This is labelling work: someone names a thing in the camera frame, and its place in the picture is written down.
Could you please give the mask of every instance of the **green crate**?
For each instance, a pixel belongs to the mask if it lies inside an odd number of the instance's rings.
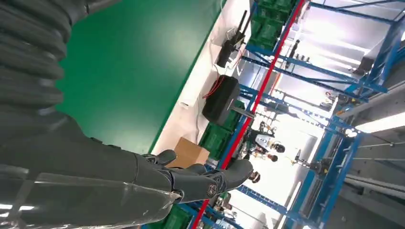
[[[280,36],[283,23],[273,19],[267,19],[266,22],[257,37],[257,41],[259,43],[274,44]]]
[[[266,18],[264,18],[264,17],[261,17],[261,16],[252,17],[252,20],[250,22],[251,31],[252,31],[251,39],[252,38],[254,39],[258,36],[258,34],[260,33],[260,30],[262,29],[265,22],[266,22]]]
[[[234,107],[245,109],[245,104],[242,101],[236,100],[234,103]],[[225,120],[225,123],[222,125],[222,127],[233,132],[238,125],[240,117],[241,114],[234,110],[231,110],[228,118]]]
[[[166,223],[166,219],[167,218],[164,218],[161,221],[148,224],[149,229],[163,229],[163,227]]]
[[[220,160],[231,136],[231,131],[210,123],[208,124],[199,145],[210,152],[210,158]]]
[[[283,7],[278,5],[261,4],[259,5],[258,13],[261,17],[273,19],[280,22],[281,24],[285,24],[290,14],[289,10],[290,7],[286,7],[286,9],[284,9]]]
[[[163,229],[186,229],[191,218],[191,214],[174,205],[171,208],[170,214],[167,216]]]

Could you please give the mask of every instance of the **ceiling light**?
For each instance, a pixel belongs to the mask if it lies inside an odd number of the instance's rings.
[[[8,209],[10,210],[12,208],[11,204],[0,204],[0,209]],[[29,211],[32,210],[34,207],[33,206],[21,206],[20,211]]]
[[[388,130],[405,125],[405,112],[375,120],[369,123],[356,126],[356,129],[365,133],[374,133],[377,131]]]

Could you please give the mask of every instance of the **blue steel beam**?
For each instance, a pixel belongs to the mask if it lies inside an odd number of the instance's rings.
[[[366,2],[366,3],[361,3],[361,4],[350,5],[350,6],[337,7],[336,9],[349,9],[349,8],[355,8],[355,7],[362,7],[362,6],[375,5],[375,4],[380,4],[380,3],[389,3],[389,2],[393,2],[393,1],[403,1],[403,0],[382,0],[382,1],[373,1],[373,2]]]
[[[318,79],[318,78],[307,78],[310,80],[315,80],[318,82],[327,82],[327,83],[343,83],[343,84],[357,84],[354,82],[348,82],[348,81],[341,81],[341,80],[327,80],[327,79]]]
[[[348,97],[350,97],[350,98],[357,99],[357,100],[362,101],[362,102],[365,102],[365,103],[368,102],[368,99],[363,98],[363,97],[361,97],[361,96],[358,96],[358,95],[356,95],[356,94],[354,94],[354,93],[346,92],[346,91],[344,91],[344,90],[334,88],[334,87],[329,86],[329,85],[327,85],[327,84],[319,83],[319,82],[317,82],[317,81],[315,81],[315,80],[310,80],[310,79],[308,79],[308,78],[306,78],[306,77],[304,77],[304,76],[301,76],[301,75],[298,75],[298,74],[295,74],[295,73],[290,73],[289,71],[283,70],[283,69],[281,69],[281,68],[275,67],[274,70],[278,71],[279,73],[283,73],[283,74],[285,74],[285,75],[289,75],[289,76],[291,76],[291,77],[294,77],[294,78],[296,78],[296,79],[299,79],[299,80],[302,80],[302,81],[305,81],[305,82],[314,84],[314,85],[316,85],[316,86],[323,87],[323,88],[326,88],[326,89],[328,89],[328,90],[332,90],[332,91],[335,91],[335,92],[339,92],[339,93],[344,94],[344,95],[346,95],[346,96],[348,96]]]
[[[242,98],[245,98],[245,99],[250,99],[250,98],[251,98],[249,95],[246,95],[246,94],[243,94],[243,93],[241,93],[240,96],[241,96]],[[262,106],[264,106],[264,107],[269,107],[268,104],[266,104],[265,102],[260,101],[260,104],[261,104]],[[280,113],[283,113],[283,114],[284,114],[284,112],[279,111],[277,108],[276,108],[276,112],[280,112]],[[335,129],[329,128],[327,125],[324,125],[324,124],[318,122],[318,121],[315,120],[314,118],[312,118],[312,120],[313,120],[314,122],[310,122],[310,121],[308,121],[308,120],[306,120],[306,119],[303,119],[303,118],[298,117],[296,114],[293,114],[293,113],[285,113],[285,114],[287,114],[287,115],[289,115],[289,116],[291,116],[291,117],[293,117],[293,118],[298,118],[298,119],[300,119],[300,120],[302,120],[302,121],[304,121],[304,122],[306,122],[306,123],[309,123],[309,124],[311,124],[311,125],[320,127],[320,128],[322,128],[322,129],[324,129],[324,130],[330,131],[330,132],[332,132],[333,134],[336,134],[336,135],[345,137],[345,135],[344,135],[343,133],[341,133],[341,132],[339,132],[339,131],[336,131]]]
[[[336,200],[339,196],[339,192],[341,190],[341,187],[343,186],[344,179],[346,178],[346,174],[352,165],[354,156],[356,156],[357,149],[360,145],[360,142],[362,141],[362,138],[363,138],[363,134],[357,135],[354,142],[350,146],[349,152],[347,153],[347,155],[343,161],[342,167],[340,169],[340,173],[339,173],[336,181],[333,184],[334,186],[333,186],[332,192],[331,192],[329,198],[326,200],[327,203],[326,203],[325,209],[324,209],[323,214],[320,219],[321,226],[325,225],[329,219],[330,213],[332,212],[333,207],[336,203]]]
[[[338,8],[335,8],[332,6],[322,5],[322,4],[318,4],[318,3],[314,3],[314,2],[311,2],[309,5],[312,7],[329,10],[332,12],[342,13],[342,14],[346,14],[346,15],[351,15],[351,16],[358,17],[358,18],[370,19],[373,21],[381,22],[381,23],[392,24],[394,22],[393,20],[389,20],[386,18],[379,18],[379,17],[366,15],[366,14],[362,14],[362,13],[357,13],[357,12],[353,12],[353,11],[349,11],[349,10],[342,10],[342,9],[338,9]]]
[[[248,88],[248,87],[246,87],[246,86],[244,86],[244,85],[241,85],[241,84],[240,84],[240,88],[241,88],[242,90],[248,91],[248,92],[253,93],[253,94],[257,93],[257,90],[255,90],[255,89],[253,89],[253,88]],[[319,118],[324,119],[324,120],[326,120],[326,121],[328,121],[328,122],[330,122],[330,123],[335,124],[335,125],[338,126],[338,127],[341,127],[341,128],[344,128],[344,129],[354,129],[353,126],[348,125],[347,123],[343,122],[342,120],[340,120],[340,119],[338,119],[338,118],[327,118],[327,117],[324,117],[324,116],[319,115],[319,114],[317,114],[317,113],[314,113],[314,112],[312,112],[312,111],[309,111],[309,110],[306,110],[306,109],[302,109],[301,107],[298,107],[298,106],[289,104],[289,103],[287,103],[287,102],[285,102],[285,101],[283,101],[283,100],[281,100],[281,99],[274,98],[274,97],[272,97],[272,96],[269,95],[269,94],[263,94],[263,97],[264,97],[264,98],[267,98],[267,99],[270,99],[270,100],[273,100],[273,101],[276,102],[277,104],[281,104],[281,105],[293,107],[293,108],[295,108],[295,109],[301,111],[302,113],[304,113],[304,114],[306,114],[306,115],[308,115],[308,116],[309,116],[309,115],[313,115],[313,116],[315,116],[315,117],[319,117]]]
[[[289,58],[289,57],[281,56],[281,55],[279,56],[279,58],[283,59],[285,61],[288,61],[290,63],[296,64],[296,65],[299,65],[299,66],[303,66],[303,67],[312,69],[314,71],[317,71],[317,72],[320,72],[320,73],[323,73],[323,74],[333,76],[333,77],[341,79],[341,80],[346,80],[346,81],[349,81],[349,82],[358,83],[358,80],[356,80],[354,78],[351,78],[351,77],[343,75],[343,74],[339,74],[339,73],[336,73],[336,72],[333,72],[333,71],[329,71],[329,70],[317,67],[317,66],[315,66],[313,64],[309,64],[309,63],[307,63],[305,61],[300,61],[300,60],[297,60],[297,59],[294,59],[294,58]]]
[[[285,206],[270,200],[269,198],[257,193],[253,189],[250,189],[250,188],[242,185],[242,186],[238,187],[237,190],[246,194],[247,196],[259,201],[260,203],[274,209],[278,213],[285,215],[286,217],[296,221],[297,223],[299,223],[301,225],[304,225],[304,226],[309,225],[309,226],[312,226],[315,228],[317,227],[317,225],[314,222],[303,218],[298,212],[288,211]]]
[[[329,124],[328,127],[331,129],[336,129],[336,126],[333,124]],[[319,144],[319,147],[315,153],[314,159],[312,161],[319,161],[325,157],[325,154],[328,150],[328,146],[332,140],[332,137],[333,137],[332,132],[326,131],[324,133],[322,140]],[[308,193],[310,191],[314,178],[315,178],[315,173],[312,170],[308,171],[308,174],[305,177],[304,182],[302,182],[301,189],[298,192],[296,201],[293,204],[293,206],[291,207],[291,211],[298,212],[301,210],[302,205],[305,203],[306,196],[308,195]],[[293,228],[293,225],[294,225],[294,222],[292,220],[286,221],[287,228]]]
[[[248,50],[249,52],[258,52],[258,53],[266,55],[266,56],[273,55],[273,51],[265,50],[265,49],[262,49],[260,47],[257,47],[255,45],[251,45],[251,44],[248,44],[246,46],[246,50]]]
[[[252,63],[254,63],[254,64],[257,64],[257,65],[260,65],[260,66],[265,66],[265,65],[266,65],[266,63],[263,63],[263,62],[261,62],[261,61],[254,60],[254,59],[249,58],[249,57],[242,56],[242,59],[243,59],[243,60],[247,60],[247,61],[249,61],[249,62],[252,62]],[[319,83],[319,82],[317,82],[317,81],[315,81],[315,80],[309,80],[308,78],[306,78],[306,77],[304,77],[304,76],[300,76],[300,75],[297,75],[297,74],[295,74],[295,73],[290,73],[290,72],[288,72],[288,71],[286,71],[286,70],[282,70],[282,69],[277,68],[277,67],[274,67],[274,69],[275,69],[276,71],[280,72],[280,73],[289,75],[289,76],[294,77],[294,78],[296,78],[296,79],[303,80],[303,81],[305,81],[305,82],[314,84],[314,85],[316,85],[316,86],[326,88],[326,89],[328,89],[328,90],[332,90],[332,91],[335,91],[335,92],[339,92],[339,93],[344,94],[344,95],[346,95],[346,96],[348,96],[348,97],[351,97],[351,98],[354,98],[354,99],[358,99],[358,100],[363,101],[363,102],[368,102],[367,99],[361,98],[360,96],[358,96],[358,95],[356,95],[356,94],[354,94],[354,93],[346,92],[346,91],[343,91],[343,90],[334,88],[334,87],[332,87],[332,86],[329,86],[329,85],[327,85],[327,84]]]
[[[288,61],[288,62],[290,62],[290,63],[296,64],[296,65],[300,65],[300,66],[309,68],[309,69],[311,69],[311,70],[317,71],[317,72],[319,72],[319,73],[327,74],[327,75],[333,76],[333,77],[335,77],[335,78],[339,78],[339,79],[341,79],[341,80],[346,80],[346,81],[349,81],[349,82],[354,82],[354,83],[361,84],[361,86],[363,86],[363,87],[365,87],[365,88],[372,89],[372,90],[374,90],[374,91],[378,91],[378,92],[382,92],[382,93],[387,93],[387,89],[384,88],[384,87],[382,87],[382,86],[380,86],[380,85],[364,84],[363,81],[359,81],[359,80],[356,80],[356,79],[351,78],[351,77],[349,77],[349,76],[346,76],[346,75],[343,75],[343,74],[339,74],[339,73],[336,73],[336,72],[333,72],[333,71],[330,71],[330,70],[326,70],[326,69],[317,67],[317,66],[315,66],[315,65],[313,65],[313,64],[309,64],[309,63],[304,62],[304,61],[296,60],[296,59],[294,59],[294,58],[289,58],[289,57],[285,57],[285,56],[280,56],[280,58],[283,59],[283,60],[285,60],[285,61]]]
[[[265,58],[263,58],[260,54],[256,53],[256,52],[250,52],[253,55],[257,56],[259,59],[261,59],[264,63],[267,64],[267,67],[270,66],[270,62],[268,60],[266,60]]]

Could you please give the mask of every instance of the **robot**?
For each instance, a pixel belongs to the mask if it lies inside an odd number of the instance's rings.
[[[166,168],[173,151],[142,156],[85,136],[55,106],[72,26],[118,0],[0,3],[2,229],[124,228],[159,221],[174,203],[212,198],[253,172]]]

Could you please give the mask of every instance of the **fluorescent light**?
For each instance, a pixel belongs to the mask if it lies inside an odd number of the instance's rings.
[[[319,65],[336,65],[336,66],[342,67],[344,69],[351,69],[352,68],[352,66],[350,66],[348,64],[344,64],[342,62],[335,61],[335,60],[332,60],[332,59],[329,59],[329,58],[326,58],[326,57],[323,57],[323,56],[312,56],[311,57],[311,62],[317,63]]]
[[[303,46],[300,46],[298,49],[300,50],[301,47],[302,47],[302,49],[305,50],[305,52],[317,53],[317,54],[320,54],[320,55],[323,55],[323,56],[336,58],[338,60],[349,62],[349,63],[355,64],[355,65],[360,65],[360,63],[361,63],[361,61],[358,61],[358,60],[355,60],[355,59],[352,59],[352,58],[349,58],[349,57],[345,57],[345,56],[342,56],[342,55],[339,55],[339,54],[335,54],[335,53],[332,53],[330,51],[317,48],[317,47],[315,47],[313,45],[305,44]]]
[[[295,200],[295,198],[297,197],[297,194],[298,194],[299,188],[301,187],[301,184],[302,184],[302,183],[301,183],[301,181],[300,181],[300,182],[298,182],[297,186],[295,187],[294,192],[292,193],[290,202],[289,202],[288,205],[287,205],[287,211],[290,211],[290,209],[291,209],[291,207],[292,207],[292,204],[294,203],[294,200]],[[280,223],[278,224],[277,229],[283,228],[286,219],[287,219],[286,216],[283,216],[283,217],[281,218]]]
[[[338,71],[338,70],[332,69],[332,68],[323,67],[323,69],[329,70],[329,71],[334,72],[334,73],[339,73],[339,74],[342,74],[342,75],[346,75],[346,76],[349,76],[349,77],[352,76],[352,75],[350,75],[350,74],[348,74],[348,73],[344,73],[344,72],[342,72],[342,71]]]
[[[374,133],[377,131],[388,130],[405,125],[405,112],[375,120],[369,123],[356,126],[356,129],[365,133]]]
[[[319,43],[336,45],[336,46],[344,47],[347,49],[361,51],[363,53],[368,53],[370,51],[370,49],[366,49],[366,48],[363,48],[363,47],[360,47],[357,45],[342,42],[338,39],[334,39],[324,32],[322,32],[322,33],[302,32],[302,33],[304,34],[305,37],[308,37],[309,39],[319,42]]]
[[[0,209],[8,209],[10,210],[12,208],[11,204],[0,204]],[[32,210],[34,207],[33,206],[21,206],[20,211],[29,211]]]
[[[0,209],[11,209],[12,205],[11,204],[0,204]]]
[[[21,206],[20,211],[29,211],[32,210],[34,207],[33,206]]]
[[[296,186],[295,189],[294,189],[294,192],[293,192],[292,195],[291,195],[290,202],[289,202],[288,205],[287,205],[287,211],[290,211],[290,209],[291,209],[291,207],[292,207],[292,204],[294,203],[295,197],[297,197],[299,188],[301,188],[301,181],[298,182],[297,186]]]

